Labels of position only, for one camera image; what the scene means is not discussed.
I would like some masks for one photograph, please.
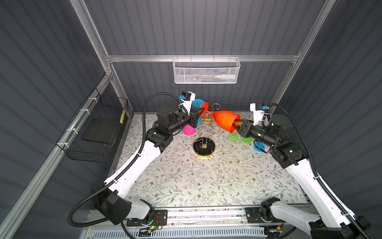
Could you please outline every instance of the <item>black round base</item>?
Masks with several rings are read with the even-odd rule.
[[[208,158],[211,157],[212,154],[215,152],[215,143],[212,141],[212,139],[207,137],[200,137],[194,142],[194,152],[202,157],[202,158]]]

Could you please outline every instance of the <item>pink cup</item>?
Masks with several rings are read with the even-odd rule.
[[[186,125],[184,128],[183,128],[183,133],[187,136],[191,136],[191,135],[194,135],[194,133],[196,132],[196,129],[194,129],[193,127],[191,127],[190,125]]]

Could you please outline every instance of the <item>wire mesh basket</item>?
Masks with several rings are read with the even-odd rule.
[[[112,161],[123,135],[121,129],[127,122],[123,120],[127,110],[127,99],[99,94],[86,110],[82,110],[79,121],[66,129],[70,131],[66,141],[57,142],[57,145],[73,160]]]
[[[238,58],[226,60],[174,58],[174,82],[177,84],[235,84],[240,70]]]

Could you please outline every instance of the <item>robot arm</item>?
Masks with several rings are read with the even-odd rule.
[[[266,108],[266,106],[263,107],[259,103],[251,104],[251,111],[254,112],[254,122],[241,120],[243,122],[241,127],[235,124],[233,126],[240,135],[251,137],[255,141],[270,147],[270,153],[273,158],[298,182],[316,207],[319,215],[298,210],[282,203],[278,198],[272,197],[262,203],[261,213],[263,220],[282,219],[311,235],[313,239],[355,238],[359,235],[359,231],[348,219],[348,216],[354,218],[354,221],[362,229],[370,227],[370,224],[364,217],[357,217],[346,207],[320,175],[314,175],[307,156],[304,155],[302,149],[297,144],[289,140],[291,131],[295,130],[290,119],[286,116],[275,114],[271,117],[267,128],[258,125]],[[347,214],[342,213],[329,193],[319,183],[318,178],[331,196],[346,210]]]
[[[104,185],[113,182],[108,189],[93,197],[95,208],[113,224],[117,225],[125,218],[137,218],[145,222],[152,220],[153,206],[144,200],[127,200],[127,194],[145,168],[171,143],[173,133],[182,130],[187,124],[196,128],[204,108],[191,109],[191,103],[195,100],[195,94],[192,92],[182,92],[179,99],[182,102],[180,105],[166,104],[158,110],[158,121],[147,131],[141,153],[138,148],[128,161],[103,184],[96,182],[92,186],[92,193],[94,193]],[[128,170],[120,176],[125,168]]]

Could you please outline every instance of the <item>mounting plate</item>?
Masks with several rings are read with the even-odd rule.
[[[260,207],[251,207],[251,208],[245,208],[246,217],[248,220],[248,223],[264,223],[261,219],[260,214]],[[279,223],[279,219],[273,219],[273,221],[270,221],[270,223]]]
[[[159,219],[159,222],[157,221],[156,216],[163,220],[163,224],[162,224],[162,221],[160,219]],[[146,224],[143,224],[143,223],[145,223],[144,220],[139,220],[137,218],[130,218],[129,220],[127,220],[126,226],[127,227],[129,227],[129,226],[147,226]],[[154,218],[149,225],[150,226],[152,226],[152,225],[156,226],[157,223],[159,223],[159,226],[165,226],[167,224],[167,210],[154,210]]]

